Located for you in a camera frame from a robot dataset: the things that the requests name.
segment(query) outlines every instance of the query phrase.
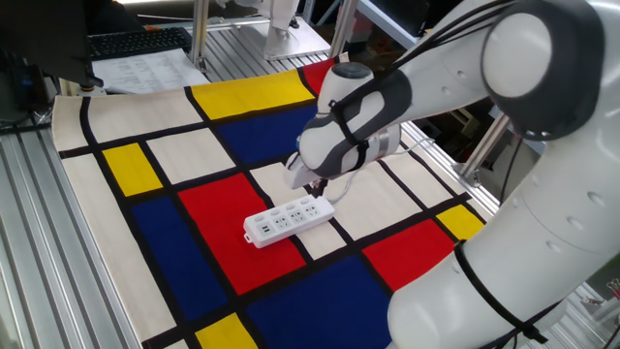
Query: power strip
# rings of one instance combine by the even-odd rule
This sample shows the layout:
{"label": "power strip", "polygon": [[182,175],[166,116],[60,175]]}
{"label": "power strip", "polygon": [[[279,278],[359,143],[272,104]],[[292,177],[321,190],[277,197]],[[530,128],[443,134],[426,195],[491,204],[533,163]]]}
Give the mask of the power strip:
{"label": "power strip", "polygon": [[326,198],[308,195],[245,218],[244,237],[248,243],[263,248],[324,223],[333,213],[333,206]]}

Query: yellow rectangle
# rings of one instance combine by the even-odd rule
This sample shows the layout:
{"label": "yellow rectangle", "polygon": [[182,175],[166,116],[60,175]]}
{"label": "yellow rectangle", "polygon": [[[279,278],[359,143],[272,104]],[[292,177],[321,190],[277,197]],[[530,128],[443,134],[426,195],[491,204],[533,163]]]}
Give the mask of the yellow rectangle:
{"label": "yellow rectangle", "polygon": [[137,143],[104,150],[104,156],[126,197],[163,187]]}
{"label": "yellow rectangle", "polygon": [[465,206],[453,207],[437,216],[439,220],[458,239],[468,239],[475,235],[484,224]]}
{"label": "yellow rectangle", "polygon": [[196,332],[202,349],[257,349],[252,336],[233,313],[215,324]]}
{"label": "yellow rectangle", "polygon": [[192,94],[211,120],[314,99],[297,70],[192,86]]}

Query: document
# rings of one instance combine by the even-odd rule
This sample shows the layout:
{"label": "document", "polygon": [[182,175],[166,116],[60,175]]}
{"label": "document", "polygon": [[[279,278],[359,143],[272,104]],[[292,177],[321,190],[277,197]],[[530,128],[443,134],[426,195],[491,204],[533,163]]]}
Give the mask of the document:
{"label": "document", "polygon": [[93,62],[104,89],[115,93],[150,93],[209,83],[178,48]]}

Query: blue rectangle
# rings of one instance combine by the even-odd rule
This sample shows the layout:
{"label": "blue rectangle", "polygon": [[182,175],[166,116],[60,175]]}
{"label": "blue rectangle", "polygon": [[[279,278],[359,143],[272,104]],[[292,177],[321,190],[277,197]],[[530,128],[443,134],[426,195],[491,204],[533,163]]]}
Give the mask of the blue rectangle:
{"label": "blue rectangle", "polygon": [[270,349],[378,349],[390,343],[388,296],[349,257],[247,308]]}
{"label": "blue rectangle", "polygon": [[296,108],[218,126],[226,142],[245,164],[297,150],[296,140],[317,106]]}
{"label": "blue rectangle", "polygon": [[187,320],[226,304],[224,291],[170,198],[133,206],[132,213]]}

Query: black keyboard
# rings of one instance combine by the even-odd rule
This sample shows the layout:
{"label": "black keyboard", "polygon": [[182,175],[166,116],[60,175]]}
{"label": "black keyboard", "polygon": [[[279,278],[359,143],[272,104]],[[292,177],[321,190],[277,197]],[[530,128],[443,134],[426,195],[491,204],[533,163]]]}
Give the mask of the black keyboard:
{"label": "black keyboard", "polygon": [[88,37],[93,61],[155,53],[169,49],[192,49],[192,37],[183,28],[128,32]]}

